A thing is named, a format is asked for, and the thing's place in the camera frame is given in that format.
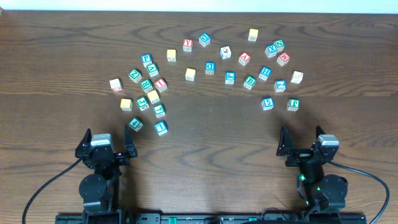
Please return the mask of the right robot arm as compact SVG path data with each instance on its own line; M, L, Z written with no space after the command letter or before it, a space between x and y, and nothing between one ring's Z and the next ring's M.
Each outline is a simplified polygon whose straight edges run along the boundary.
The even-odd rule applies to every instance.
M323 165L333 160L339 149L339 140L326 134L317 126L316 140L308 149L296 148L286 127L281 127L276 156L285 157L287 167L298 167L298 191L310 208L318 212L337 212L345 207L348 181L341 176L328 174Z

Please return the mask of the red A block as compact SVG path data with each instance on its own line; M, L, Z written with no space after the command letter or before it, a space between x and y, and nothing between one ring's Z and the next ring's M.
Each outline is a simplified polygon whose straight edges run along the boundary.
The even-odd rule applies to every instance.
M246 66L250 62L251 56L247 52L243 52L238 59L242 66Z

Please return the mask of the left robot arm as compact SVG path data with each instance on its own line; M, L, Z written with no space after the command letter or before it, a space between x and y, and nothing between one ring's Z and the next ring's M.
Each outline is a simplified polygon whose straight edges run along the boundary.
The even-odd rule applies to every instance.
M129 165L130 159L137 157L137 149L128 125L125 125L124 129L126 150L114 152L113 146L110 134L92 135L88 129L75 149L75 157L94 170L94 173L86 176L79 186L86 212L110 212L118 208L120 167Z

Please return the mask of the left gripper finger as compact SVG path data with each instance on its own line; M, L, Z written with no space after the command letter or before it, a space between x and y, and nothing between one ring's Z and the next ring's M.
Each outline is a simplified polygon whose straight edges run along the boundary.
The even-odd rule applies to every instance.
M129 125L126 124L124 128L124 147L129 155L129 157L137 157L137 149L134 145L134 141L129 132Z
M80 141L80 143L78 144L78 146L75 149L75 155L76 156L83 156L86 152L86 149L88 147L90 147L90 143L91 143L91 129L88 128L86 130L85 135L83 136L83 139Z

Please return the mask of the red I block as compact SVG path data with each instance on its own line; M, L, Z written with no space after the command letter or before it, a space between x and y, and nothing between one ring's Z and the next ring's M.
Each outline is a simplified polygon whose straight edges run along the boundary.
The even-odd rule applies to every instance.
M167 89L167 82L163 78L158 79L154 85L159 92L163 92Z

